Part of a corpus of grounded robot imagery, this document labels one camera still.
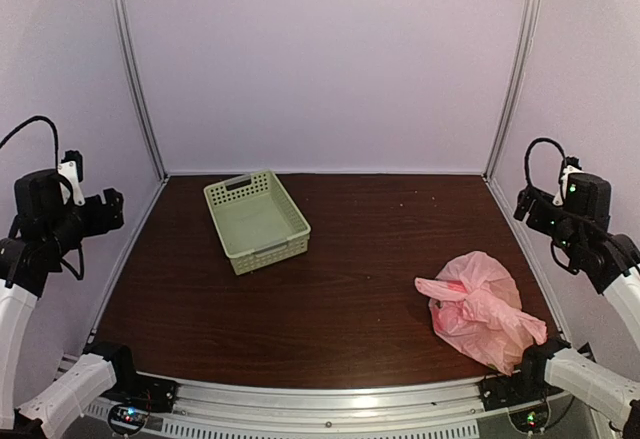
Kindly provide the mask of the pink plastic bag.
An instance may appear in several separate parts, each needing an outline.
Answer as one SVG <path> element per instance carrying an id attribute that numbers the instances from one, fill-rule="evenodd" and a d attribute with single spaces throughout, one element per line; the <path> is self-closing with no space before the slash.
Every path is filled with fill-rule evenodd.
<path id="1" fill-rule="evenodd" d="M 548 339 L 546 323 L 523 311 L 509 271 L 484 252 L 458 256 L 414 286 L 429 299 L 436 335 L 494 371 L 512 375 L 525 350 Z"/>

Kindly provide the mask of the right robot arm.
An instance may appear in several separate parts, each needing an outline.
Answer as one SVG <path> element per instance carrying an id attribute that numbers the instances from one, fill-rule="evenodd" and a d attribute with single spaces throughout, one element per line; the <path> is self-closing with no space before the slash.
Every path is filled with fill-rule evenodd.
<path id="1" fill-rule="evenodd" d="M 583 273 L 616 310 L 634 339 L 639 337 L 639 249 L 624 234 L 611 234 L 611 185 L 601 177 L 568 168 L 552 195 L 526 183 L 514 217 L 550 238 L 567 257 L 563 269 Z M 562 389 L 603 414 L 625 438 L 639 435 L 639 385 L 586 358 L 562 339 L 549 338 L 523 355 L 512 389 L 535 399 L 547 387 Z"/>

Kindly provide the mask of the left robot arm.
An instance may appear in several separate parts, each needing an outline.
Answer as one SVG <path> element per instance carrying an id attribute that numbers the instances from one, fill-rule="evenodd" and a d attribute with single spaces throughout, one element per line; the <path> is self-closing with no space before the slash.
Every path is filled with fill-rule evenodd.
<path id="1" fill-rule="evenodd" d="M 33 399 L 20 406 L 13 400 L 26 326 L 48 276 L 71 267 L 65 256 L 81 251 L 83 239 L 123 226 L 124 198 L 110 188 L 76 204 L 71 181 L 54 169 L 18 179 L 14 194 L 17 214 L 1 241 L 1 435 L 60 438 L 103 393 L 133 403 L 144 392 L 131 350 L 103 343 Z"/>

